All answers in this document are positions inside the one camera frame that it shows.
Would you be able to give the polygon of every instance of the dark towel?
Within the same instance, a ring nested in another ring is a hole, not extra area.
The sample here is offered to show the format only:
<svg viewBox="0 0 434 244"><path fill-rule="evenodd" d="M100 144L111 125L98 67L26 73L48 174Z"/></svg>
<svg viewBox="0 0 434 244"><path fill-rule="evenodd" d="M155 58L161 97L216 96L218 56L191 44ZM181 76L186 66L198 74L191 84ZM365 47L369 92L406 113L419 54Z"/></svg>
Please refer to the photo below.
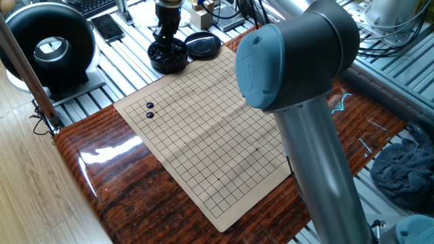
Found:
<svg viewBox="0 0 434 244"><path fill-rule="evenodd" d="M387 198L405 209L434 207L434 145L416 123L409 123L413 140L386 147L371 169L371 178Z"/></svg>

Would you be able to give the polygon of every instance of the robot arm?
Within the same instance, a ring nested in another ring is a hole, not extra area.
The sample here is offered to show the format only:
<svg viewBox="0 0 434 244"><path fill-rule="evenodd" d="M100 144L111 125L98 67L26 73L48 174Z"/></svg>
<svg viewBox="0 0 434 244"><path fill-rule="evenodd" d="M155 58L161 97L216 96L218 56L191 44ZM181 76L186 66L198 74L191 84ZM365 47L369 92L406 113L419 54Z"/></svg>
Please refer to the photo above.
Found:
<svg viewBox="0 0 434 244"><path fill-rule="evenodd" d="M274 114L321 243L373 244L326 101L331 79L357 55L358 28L333 1L271 3L286 18L299 16L241 40L240 91L250 106Z"/></svg>
<svg viewBox="0 0 434 244"><path fill-rule="evenodd" d="M181 6L184 0L155 0L155 13L158 17L158 30L154 32L156 42L170 48L181 21Z"/></svg>

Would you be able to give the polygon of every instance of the glossy wooden tabletop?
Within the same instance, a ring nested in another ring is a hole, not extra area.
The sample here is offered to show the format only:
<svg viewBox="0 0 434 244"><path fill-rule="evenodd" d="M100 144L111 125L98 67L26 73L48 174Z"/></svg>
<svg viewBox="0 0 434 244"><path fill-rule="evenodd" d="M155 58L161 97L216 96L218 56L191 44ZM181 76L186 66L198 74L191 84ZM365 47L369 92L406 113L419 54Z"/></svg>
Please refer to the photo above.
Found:
<svg viewBox="0 0 434 244"><path fill-rule="evenodd" d="M244 35L226 46L236 52ZM405 123L342 79L333 87L330 112L355 175ZM55 143L114 243L288 243L310 220L287 178L218 232L113 106L62 129Z"/></svg>

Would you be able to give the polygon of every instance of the small box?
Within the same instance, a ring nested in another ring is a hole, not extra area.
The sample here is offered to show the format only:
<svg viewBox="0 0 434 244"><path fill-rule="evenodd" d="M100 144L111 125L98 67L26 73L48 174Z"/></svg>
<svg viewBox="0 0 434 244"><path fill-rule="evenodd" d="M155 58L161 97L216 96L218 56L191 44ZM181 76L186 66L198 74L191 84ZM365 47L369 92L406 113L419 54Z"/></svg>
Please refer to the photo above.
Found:
<svg viewBox="0 0 434 244"><path fill-rule="evenodd" d="M202 6L199 5L197 2L191 3L191 9L194 11L202 10Z"/></svg>
<svg viewBox="0 0 434 244"><path fill-rule="evenodd" d="M191 9L191 23L201 30L209 28L212 26L212 15L204 9L199 11Z"/></svg>
<svg viewBox="0 0 434 244"><path fill-rule="evenodd" d="M203 5L206 7L206 9L208 9L210 12L214 13L214 1L209 0L209 1L204 1Z"/></svg>

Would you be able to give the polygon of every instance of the smartphone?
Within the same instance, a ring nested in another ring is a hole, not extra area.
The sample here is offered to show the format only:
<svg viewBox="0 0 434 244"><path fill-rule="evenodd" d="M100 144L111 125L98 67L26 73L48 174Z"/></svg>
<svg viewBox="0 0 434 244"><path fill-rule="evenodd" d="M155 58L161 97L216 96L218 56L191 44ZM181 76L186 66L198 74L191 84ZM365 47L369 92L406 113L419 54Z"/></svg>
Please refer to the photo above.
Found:
<svg viewBox="0 0 434 244"><path fill-rule="evenodd" d="M92 24L100 36L106 43L118 40L125 37L125 33L121 30L115 20L108 14L93 18Z"/></svg>

